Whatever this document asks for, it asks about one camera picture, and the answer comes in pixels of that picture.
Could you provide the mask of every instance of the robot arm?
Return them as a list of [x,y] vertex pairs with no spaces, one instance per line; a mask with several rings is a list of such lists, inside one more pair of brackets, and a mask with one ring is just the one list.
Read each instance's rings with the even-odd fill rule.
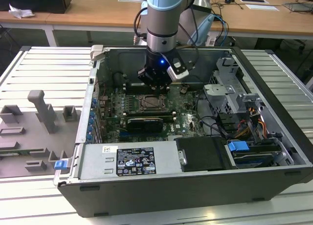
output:
[[176,35],[179,17],[194,0],[146,0],[147,58],[138,78],[153,89],[162,89],[172,81],[187,76],[193,64],[185,63],[178,54]]

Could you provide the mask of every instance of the wooden desk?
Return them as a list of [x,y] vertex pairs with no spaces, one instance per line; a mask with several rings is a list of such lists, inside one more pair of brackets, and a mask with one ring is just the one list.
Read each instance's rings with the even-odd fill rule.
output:
[[50,14],[47,24],[132,27],[141,3],[118,0],[72,0],[65,14]]
[[[224,5],[223,18],[229,24],[229,36],[313,40],[313,15],[290,13],[282,6],[295,0],[267,0],[279,5],[279,11],[250,10],[245,5]],[[72,0],[65,14],[35,13],[33,18],[14,18],[0,12],[3,27],[36,28],[45,31],[50,46],[57,46],[53,30],[133,32],[133,21],[141,3],[118,0]],[[214,22],[211,34],[221,31],[220,22]]]
[[[224,2],[224,0],[211,0],[211,2]],[[240,6],[232,3],[231,5],[223,5],[222,16],[229,24],[230,36],[255,36],[266,38],[295,38],[293,36],[305,37],[313,39],[313,15],[309,13],[291,13],[289,9],[281,6],[287,2],[295,2],[295,0],[266,0],[269,4],[279,5],[276,8],[279,11],[266,10],[250,10],[247,6]],[[213,7],[216,14],[220,10],[216,5]],[[211,30],[221,30],[219,22],[214,22]]]

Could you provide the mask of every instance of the blue clip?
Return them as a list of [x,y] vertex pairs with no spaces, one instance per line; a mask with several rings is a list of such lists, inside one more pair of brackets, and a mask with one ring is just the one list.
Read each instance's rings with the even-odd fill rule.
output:
[[233,151],[249,151],[249,146],[245,141],[231,141],[228,144],[228,147],[231,152]]
[[55,170],[66,170],[67,169],[67,160],[57,160],[54,164]]

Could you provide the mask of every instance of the power supply label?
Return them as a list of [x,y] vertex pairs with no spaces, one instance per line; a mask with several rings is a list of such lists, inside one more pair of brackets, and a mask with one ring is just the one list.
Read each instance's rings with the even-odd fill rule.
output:
[[117,149],[116,174],[118,176],[156,174],[153,148]]

